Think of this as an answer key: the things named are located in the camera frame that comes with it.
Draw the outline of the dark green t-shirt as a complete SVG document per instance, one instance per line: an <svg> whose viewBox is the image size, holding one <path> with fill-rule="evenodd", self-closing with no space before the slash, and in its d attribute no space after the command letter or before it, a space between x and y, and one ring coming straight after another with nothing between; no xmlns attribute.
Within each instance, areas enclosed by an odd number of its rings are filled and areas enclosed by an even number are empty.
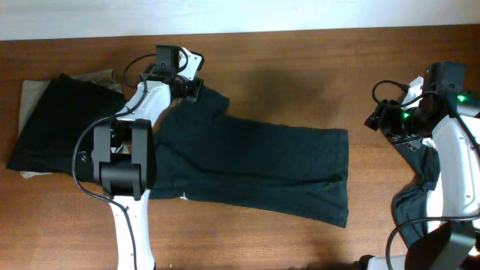
<svg viewBox="0 0 480 270"><path fill-rule="evenodd" d="M182 101L154 136L153 200L182 198L262 209L345 227L349 137L342 129L290 127L227 115L205 88Z"/></svg>

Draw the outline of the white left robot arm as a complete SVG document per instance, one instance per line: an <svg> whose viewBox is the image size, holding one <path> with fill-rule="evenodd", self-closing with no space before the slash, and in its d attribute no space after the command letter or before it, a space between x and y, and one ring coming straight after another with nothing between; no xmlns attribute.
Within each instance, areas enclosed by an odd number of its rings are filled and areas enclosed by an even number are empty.
<svg viewBox="0 0 480 270"><path fill-rule="evenodd" d="M154 269L148 203L156 180L153 127L173 100L196 102L204 57L180 46L158 45L140 75L136 93L93 130L93 175L112 210L119 269Z"/></svg>

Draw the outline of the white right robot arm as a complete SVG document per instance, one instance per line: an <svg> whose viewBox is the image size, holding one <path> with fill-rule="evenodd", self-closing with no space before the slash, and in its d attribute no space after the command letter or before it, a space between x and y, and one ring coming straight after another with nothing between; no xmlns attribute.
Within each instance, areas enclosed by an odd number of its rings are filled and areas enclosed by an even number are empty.
<svg viewBox="0 0 480 270"><path fill-rule="evenodd" d="M465 73L465 64L431 64L399 85L403 100L377 100L365 120L418 179L392 203L384 256L365 255L358 269L479 268L479 94L464 88Z"/></svg>

